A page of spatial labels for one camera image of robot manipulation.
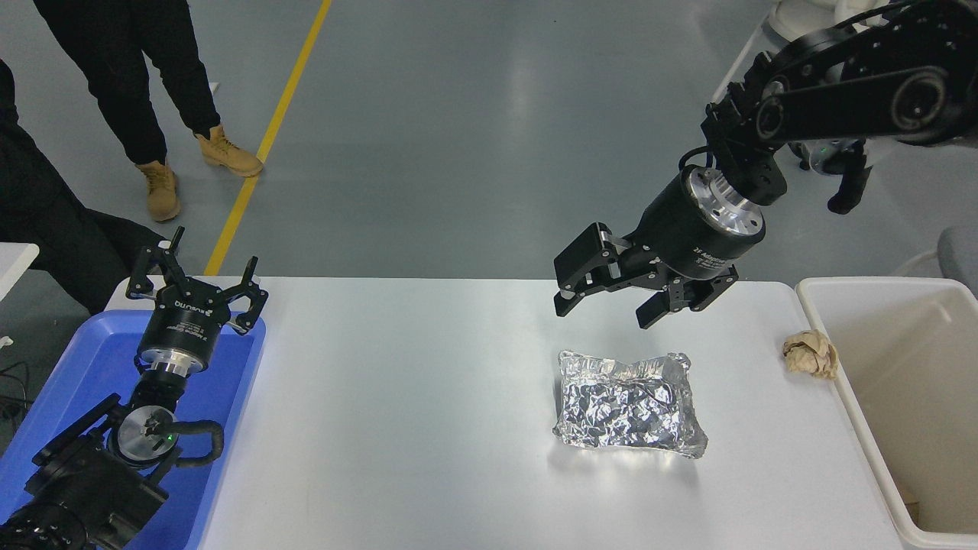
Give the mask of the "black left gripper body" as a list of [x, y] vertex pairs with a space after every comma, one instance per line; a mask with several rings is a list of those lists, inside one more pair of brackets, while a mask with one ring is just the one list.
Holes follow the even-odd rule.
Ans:
[[199, 280], [191, 280], [184, 291], [168, 284], [157, 292], [156, 309], [138, 345], [140, 362], [179, 376], [205, 370], [230, 320], [229, 302], [220, 293], [217, 286]]

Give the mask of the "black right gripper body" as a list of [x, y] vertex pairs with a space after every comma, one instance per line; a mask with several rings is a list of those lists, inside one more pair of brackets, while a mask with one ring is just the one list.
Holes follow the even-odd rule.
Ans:
[[734, 261], [766, 234], [760, 206], [719, 170], [682, 170], [625, 236], [622, 272], [667, 280], [737, 281]]

